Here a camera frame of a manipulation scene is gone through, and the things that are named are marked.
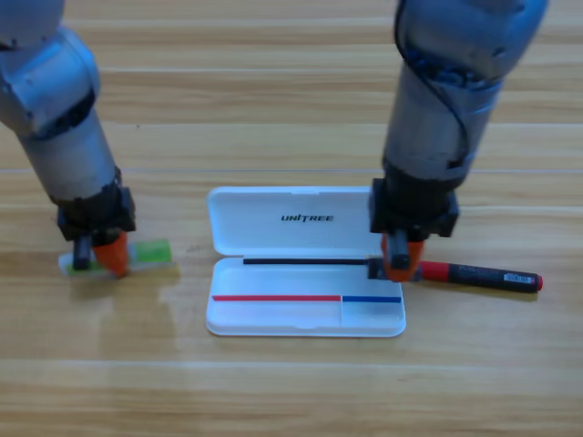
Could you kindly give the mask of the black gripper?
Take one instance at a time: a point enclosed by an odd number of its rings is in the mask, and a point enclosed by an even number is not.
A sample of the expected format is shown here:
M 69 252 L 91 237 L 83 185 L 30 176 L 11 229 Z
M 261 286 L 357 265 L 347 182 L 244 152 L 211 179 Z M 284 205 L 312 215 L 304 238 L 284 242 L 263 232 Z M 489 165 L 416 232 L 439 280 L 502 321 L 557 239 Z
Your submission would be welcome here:
M 459 217 L 455 190 L 465 181 L 467 166 L 457 159 L 447 162 L 438 177 L 419 178 L 385 158 L 383 170 L 371 186 L 370 231 L 382 236 L 386 278 L 409 282 L 419 270 L 424 242 L 433 234 L 452 235 Z
M 128 233 L 136 229 L 132 194 L 115 169 L 112 181 L 88 198 L 65 199 L 51 194 L 57 206 L 57 225 L 73 243 L 72 267 L 89 270 L 92 258 L 115 278 L 128 273 Z

